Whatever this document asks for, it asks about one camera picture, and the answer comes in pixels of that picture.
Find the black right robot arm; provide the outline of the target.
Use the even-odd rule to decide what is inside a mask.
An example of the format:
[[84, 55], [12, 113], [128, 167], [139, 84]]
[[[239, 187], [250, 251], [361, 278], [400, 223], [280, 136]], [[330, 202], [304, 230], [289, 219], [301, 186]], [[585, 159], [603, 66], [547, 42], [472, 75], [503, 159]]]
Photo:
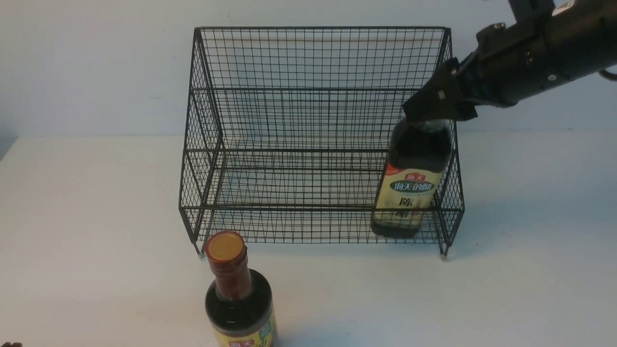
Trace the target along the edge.
[[511, 0], [515, 23], [496, 23], [476, 35], [477, 48], [463, 61], [443, 62], [402, 106], [408, 121], [468, 121], [476, 106], [518, 102], [593, 73], [617, 60], [617, 3]]

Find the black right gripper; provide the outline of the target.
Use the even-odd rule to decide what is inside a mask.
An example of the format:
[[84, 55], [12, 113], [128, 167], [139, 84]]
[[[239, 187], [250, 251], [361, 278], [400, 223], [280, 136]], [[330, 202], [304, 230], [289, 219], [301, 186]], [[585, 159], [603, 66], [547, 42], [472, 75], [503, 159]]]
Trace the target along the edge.
[[469, 121], [478, 116], [472, 103], [513, 107], [558, 86], [557, 80], [549, 80], [560, 73], [546, 22], [496, 23], [481, 29], [476, 39], [477, 49], [461, 66], [456, 57], [444, 61], [403, 103], [408, 121]]

